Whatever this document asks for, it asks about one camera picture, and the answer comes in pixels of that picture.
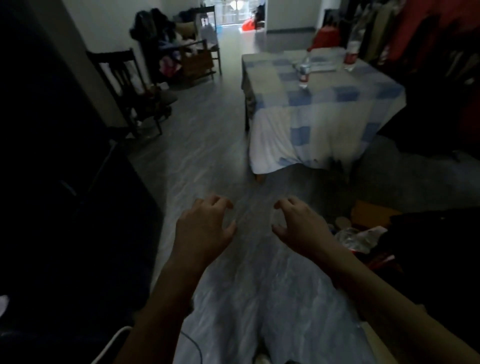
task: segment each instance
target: blue checkered tablecloth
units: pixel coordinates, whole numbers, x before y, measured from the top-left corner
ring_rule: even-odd
[[[242,56],[254,173],[294,163],[325,169],[335,163],[349,173],[377,131],[405,106],[402,85],[362,60],[344,70],[344,55],[341,48],[314,49],[312,62],[329,60],[336,70],[311,73],[307,89],[299,87],[292,67],[304,50]]]

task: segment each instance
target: gray floor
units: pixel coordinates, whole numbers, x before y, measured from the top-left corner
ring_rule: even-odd
[[[310,262],[271,233],[273,203],[295,194],[327,219],[348,215],[356,198],[404,212],[480,205],[480,163],[400,154],[377,136],[349,184],[334,173],[293,165],[253,180],[247,159],[240,57],[244,53],[307,48],[312,34],[240,34],[222,30],[223,77],[178,92],[172,117],[155,136],[131,147],[130,159],[165,213],[155,277],[167,259],[175,221],[198,196],[228,196],[238,233],[204,274],[195,311],[183,330],[202,348],[205,363],[249,363],[265,337],[274,364],[369,363],[371,352],[347,299]],[[180,337],[175,363],[199,363]]]

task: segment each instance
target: plastic bottle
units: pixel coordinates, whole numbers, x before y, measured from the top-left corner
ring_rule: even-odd
[[[310,59],[310,51],[308,50],[307,55],[300,64],[300,88],[307,88],[311,68],[312,61]]]
[[[365,34],[365,28],[370,20],[371,13],[370,6],[367,6],[360,19],[352,28],[350,38],[348,39],[347,52],[345,53],[345,58],[343,59],[343,67],[347,71],[352,71],[355,68],[355,62],[357,61],[360,52],[363,35]]]

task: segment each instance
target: dark wooden chair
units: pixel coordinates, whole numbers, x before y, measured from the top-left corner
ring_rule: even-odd
[[[217,44],[214,45],[213,47],[211,47],[209,49],[210,52],[216,52],[216,58],[213,57],[212,55],[212,59],[214,60],[217,60],[218,61],[218,70],[220,72],[220,75],[222,75],[222,63],[221,63],[221,59],[220,59],[220,46],[218,44],[218,34],[216,32],[216,13],[215,13],[215,6],[212,5],[212,6],[201,6],[200,8],[193,8],[191,9],[191,11],[195,14],[200,14],[200,15],[203,15],[202,16],[202,25],[207,25],[207,24],[211,24],[210,23],[210,18],[208,16],[209,13],[213,13],[213,21],[214,23],[212,24],[214,26],[214,29],[215,29],[215,35],[216,35],[216,38],[217,38]]]
[[[153,117],[160,135],[162,135],[162,128],[159,120],[164,116],[166,119],[171,115],[171,106],[177,100],[177,97],[169,92],[163,92],[155,87],[154,90],[149,90],[143,80],[142,74],[138,67],[137,60],[133,50],[130,48],[126,51],[111,52],[111,53],[92,53],[87,52],[87,56],[94,64],[97,71],[100,73],[105,84],[109,88],[113,97],[115,98],[120,110],[122,111],[128,125],[132,128],[132,133],[138,136],[136,125],[131,121],[130,114],[132,109],[135,110],[137,120],[143,121],[149,117]],[[136,71],[140,77],[142,86],[145,90],[143,94],[138,94],[132,84],[132,75],[126,65],[127,62],[135,64]],[[108,80],[107,75],[100,66],[106,63],[112,72],[112,75],[117,80],[121,88],[121,95],[118,95],[113,85]]]

